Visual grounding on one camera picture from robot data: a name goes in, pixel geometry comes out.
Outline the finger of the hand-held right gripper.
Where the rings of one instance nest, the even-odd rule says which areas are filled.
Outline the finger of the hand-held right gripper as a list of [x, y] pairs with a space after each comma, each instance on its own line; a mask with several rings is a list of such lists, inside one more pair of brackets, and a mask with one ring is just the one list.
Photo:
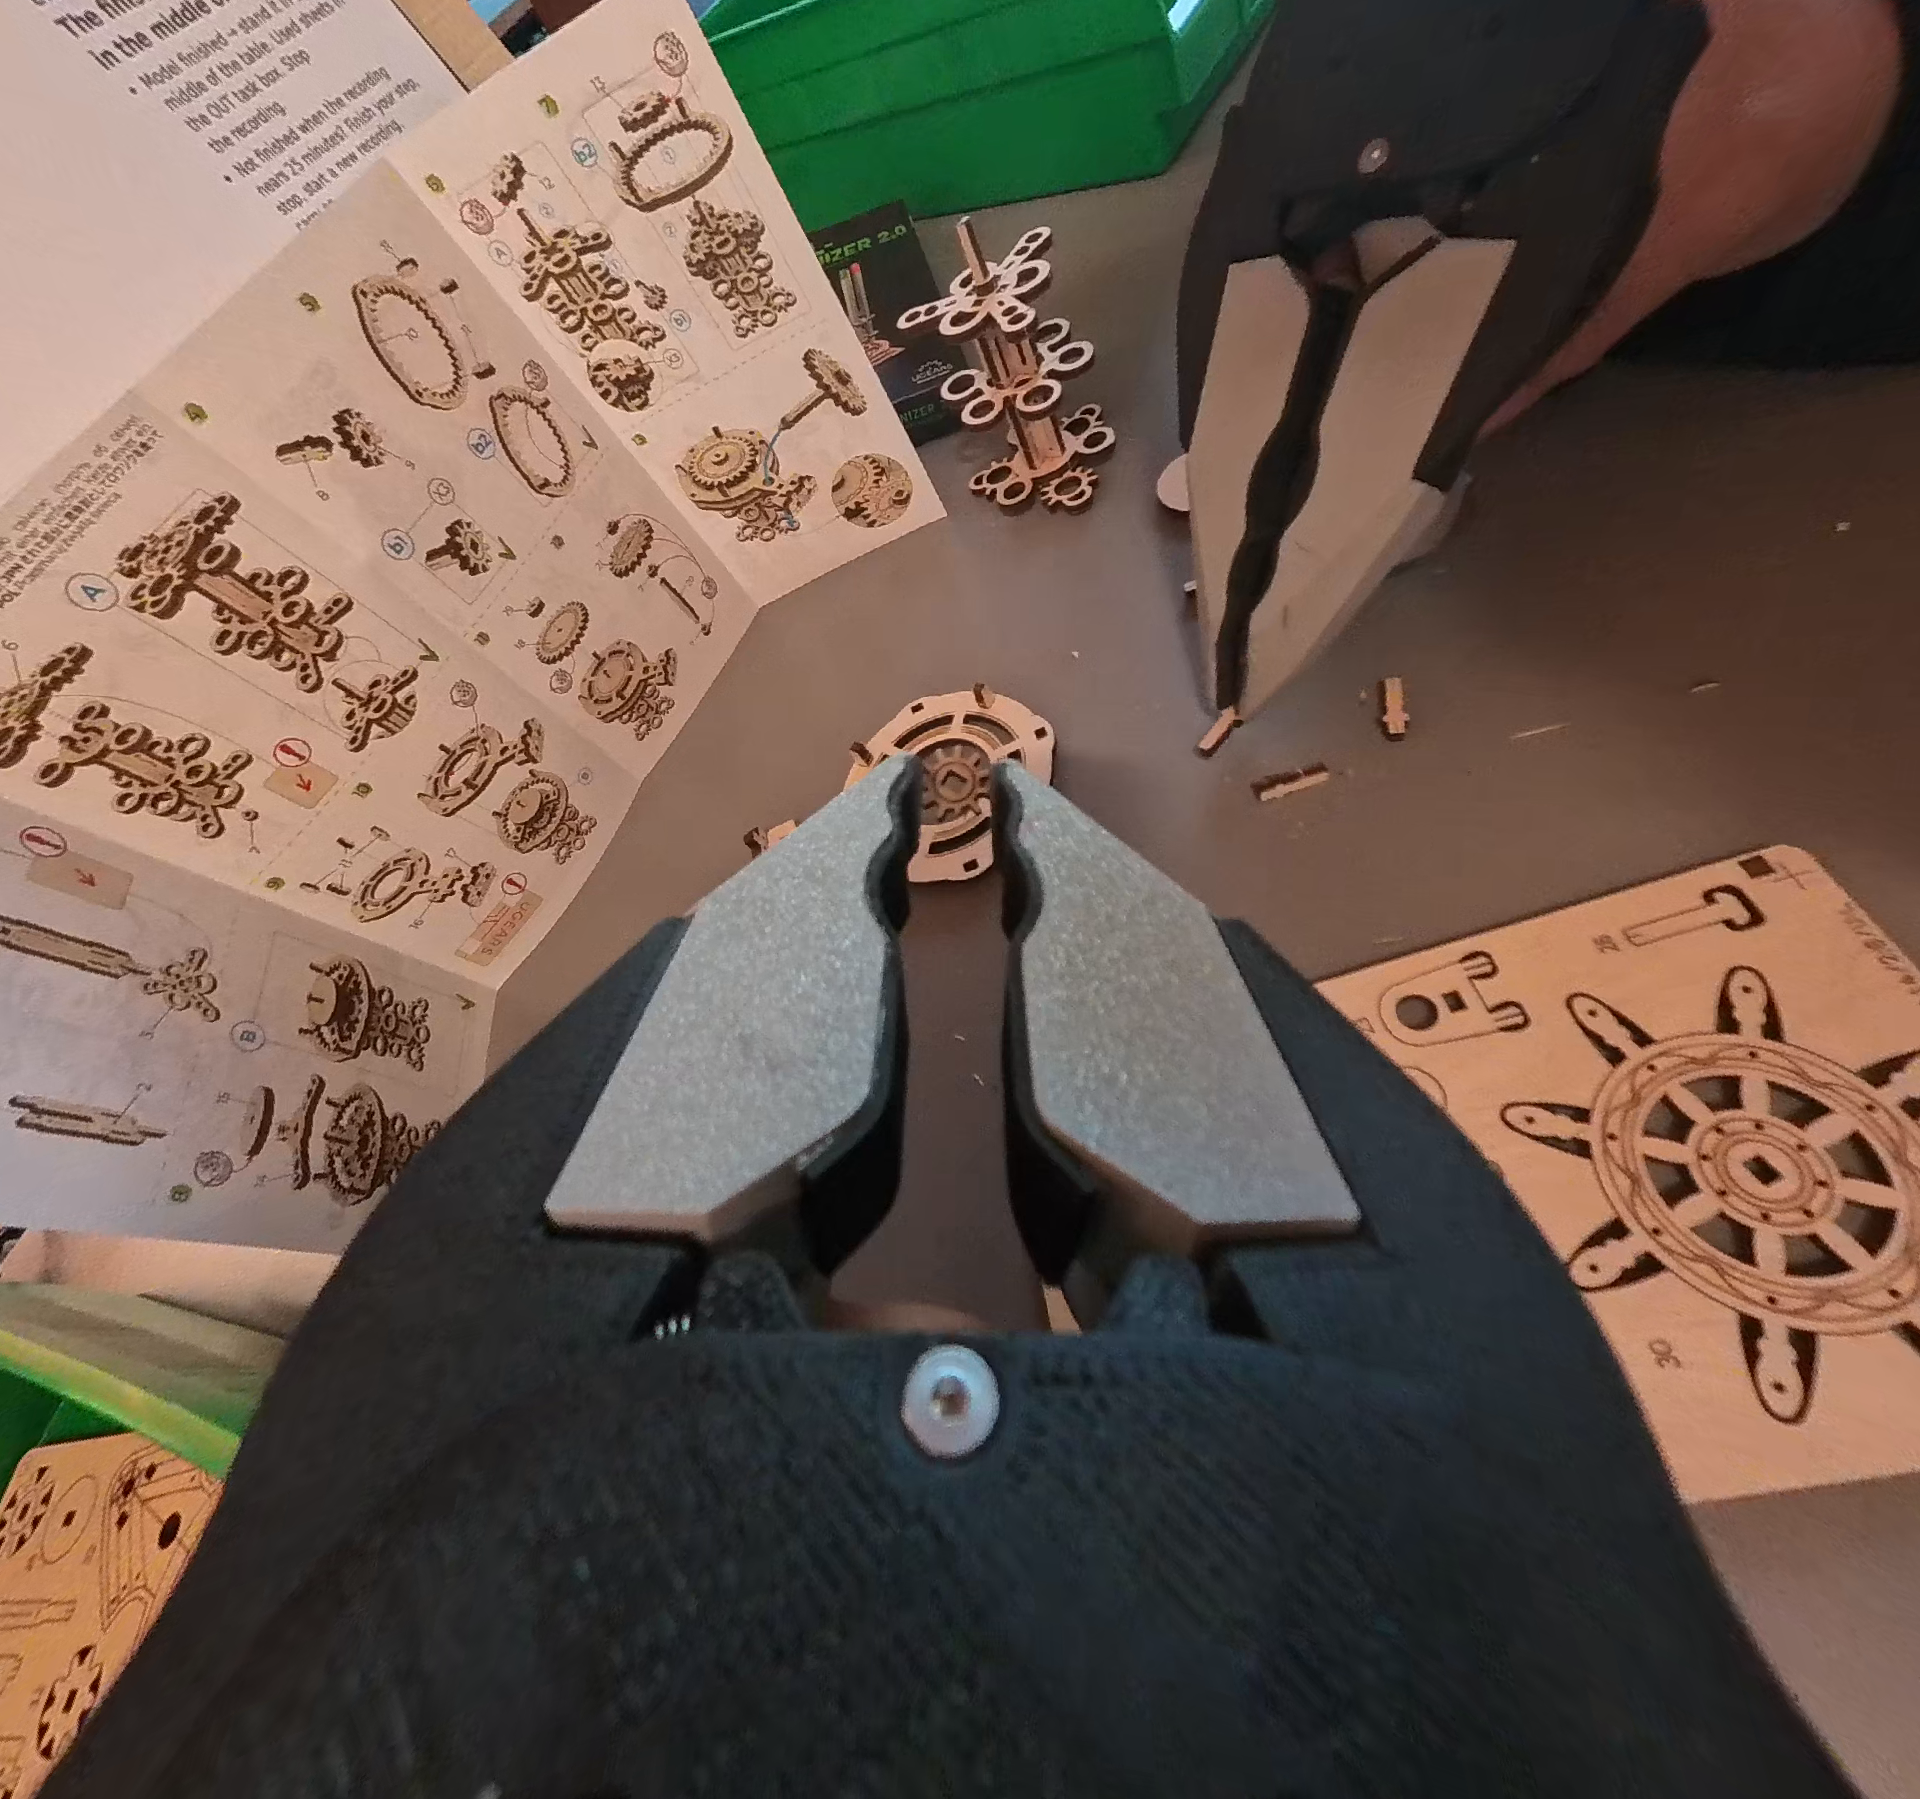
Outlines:
[[1280, 540], [1252, 615], [1252, 716], [1337, 633], [1443, 507], [1421, 463], [1500, 291], [1509, 239], [1440, 237], [1355, 294], [1355, 319], [1319, 419], [1305, 507]]
[[1190, 534], [1211, 705], [1252, 707], [1252, 615], [1316, 471], [1316, 428], [1355, 294], [1281, 256], [1228, 267], [1189, 442]]

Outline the person's right forearm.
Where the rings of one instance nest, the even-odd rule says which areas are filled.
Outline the person's right forearm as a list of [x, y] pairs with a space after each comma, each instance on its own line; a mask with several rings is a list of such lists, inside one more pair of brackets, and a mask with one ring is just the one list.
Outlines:
[[1620, 359], [1777, 371], [1916, 363], [1917, 0], [1892, 4], [1901, 89], [1852, 195], [1773, 260], [1679, 293], [1618, 342]]

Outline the wooden sheet with cutout parts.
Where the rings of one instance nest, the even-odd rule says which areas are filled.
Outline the wooden sheet with cutout parts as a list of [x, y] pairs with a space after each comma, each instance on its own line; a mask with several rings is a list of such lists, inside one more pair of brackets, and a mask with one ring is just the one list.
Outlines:
[[26, 1450], [2, 1502], [2, 1793], [33, 1794], [178, 1583], [221, 1481], [136, 1434]]

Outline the small dark cardboard box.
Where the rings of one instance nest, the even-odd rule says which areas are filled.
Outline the small dark cardboard box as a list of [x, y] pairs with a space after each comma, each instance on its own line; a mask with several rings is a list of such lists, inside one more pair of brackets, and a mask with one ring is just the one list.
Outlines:
[[957, 429], [942, 388], [972, 367], [967, 351], [930, 325], [900, 331], [903, 314], [942, 291], [907, 205], [883, 201], [813, 230], [807, 242], [907, 439], [924, 445]]

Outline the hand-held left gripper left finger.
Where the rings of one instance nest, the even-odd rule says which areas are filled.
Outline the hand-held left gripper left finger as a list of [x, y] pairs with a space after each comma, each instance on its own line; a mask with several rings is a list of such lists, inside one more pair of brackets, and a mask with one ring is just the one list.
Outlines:
[[900, 1188], [920, 762], [883, 760], [702, 900], [545, 1200], [553, 1227], [833, 1276]]

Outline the wooden looped tower model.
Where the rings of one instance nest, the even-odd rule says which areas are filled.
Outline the wooden looped tower model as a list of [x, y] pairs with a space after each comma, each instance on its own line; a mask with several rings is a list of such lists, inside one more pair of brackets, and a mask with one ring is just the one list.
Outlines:
[[937, 338], [964, 346], [967, 367], [952, 371], [940, 400], [967, 429], [1002, 429], [1003, 449], [977, 468], [967, 490], [1003, 510], [1041, 504], [1078, 513], [1093, 502], [1096, 460], [1116, 445], [1099, 405], [1066, 406], [1066, 387], [1093, 365], [1093, 345], [1066, 317], [1043, 317], [1038, 304], [1052, 285], [1052, 230], [1025, 230], [1000, 257], [988, 257], [972, 218], [953, 234], [962, 267], [948, 287], [900, 314], [901, 341]]

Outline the person's right hand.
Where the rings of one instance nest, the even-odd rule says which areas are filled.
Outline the person's right hand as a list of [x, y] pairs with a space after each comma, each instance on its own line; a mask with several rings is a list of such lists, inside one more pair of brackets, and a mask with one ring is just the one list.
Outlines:
[[1875, 156], [1905, 72], [1894, 0], [1700, 0], [1708, 45], [1672, 106], [1647, 227], [1548, 365], [1481, 428], [1519, 419], [1694, 285], [1788, 252]]

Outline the folded assembly instruction sheet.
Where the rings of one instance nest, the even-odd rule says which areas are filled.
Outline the folded assembly instruction sheet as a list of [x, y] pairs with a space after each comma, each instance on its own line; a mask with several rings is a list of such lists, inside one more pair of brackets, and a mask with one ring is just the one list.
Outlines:
[[399, 141], [3, 509], [3, 1227], [339, 1251], [755, 613], [940, 515], [687, 0]]

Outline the wooden sheet with wheel cutouts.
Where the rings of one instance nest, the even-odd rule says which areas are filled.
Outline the wooden sheet with wheel cutouts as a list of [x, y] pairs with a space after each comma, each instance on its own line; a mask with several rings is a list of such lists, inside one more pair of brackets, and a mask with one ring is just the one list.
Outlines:
[[1916, 961], [1810, 851], [1319, 990], [1545, 1235], [1681, 1498], [1916, 1471]]

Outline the white printed task sheet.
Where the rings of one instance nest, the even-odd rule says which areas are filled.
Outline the white printed task sheet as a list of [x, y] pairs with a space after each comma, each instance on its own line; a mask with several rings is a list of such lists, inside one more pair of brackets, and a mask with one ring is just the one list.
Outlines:
[[3, 492], [460, 94], [397, 0], [2, 0]]

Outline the green plastic bin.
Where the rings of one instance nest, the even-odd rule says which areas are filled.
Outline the green plastic bin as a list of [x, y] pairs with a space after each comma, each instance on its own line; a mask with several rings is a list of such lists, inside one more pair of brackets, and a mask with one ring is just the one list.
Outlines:
[[1152, 177], [1276, 0], [719, 0], [702, 28], [801, 224]]
[[2, 1478], [44, 1446], [132, 1434], [227, 1478], [284, 1339], [141, 1296], [6, 1284]]

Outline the round wooden gear assembly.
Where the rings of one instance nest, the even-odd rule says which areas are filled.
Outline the round wooden gear assembly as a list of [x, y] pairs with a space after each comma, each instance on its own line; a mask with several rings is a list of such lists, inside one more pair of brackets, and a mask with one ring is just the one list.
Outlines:
[[852, 744], [852, 788], [876, 762], [911, 754], [923, 769], [919, 851], [910, 882], [972, 882], [995, 862], [993, 773], [1016, 762], [1047, 782], [1056, 755], [1048, 721], [984, 684], [928, 693]]

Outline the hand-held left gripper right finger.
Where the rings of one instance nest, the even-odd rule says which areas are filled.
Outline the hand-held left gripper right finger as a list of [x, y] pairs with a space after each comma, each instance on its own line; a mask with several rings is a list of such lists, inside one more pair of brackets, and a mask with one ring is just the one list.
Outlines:
[[1021, 765], [993, 792], [1005, 1176], [1041, 1277], [1353, 1235], [1355, 1193], [1221, 924]]

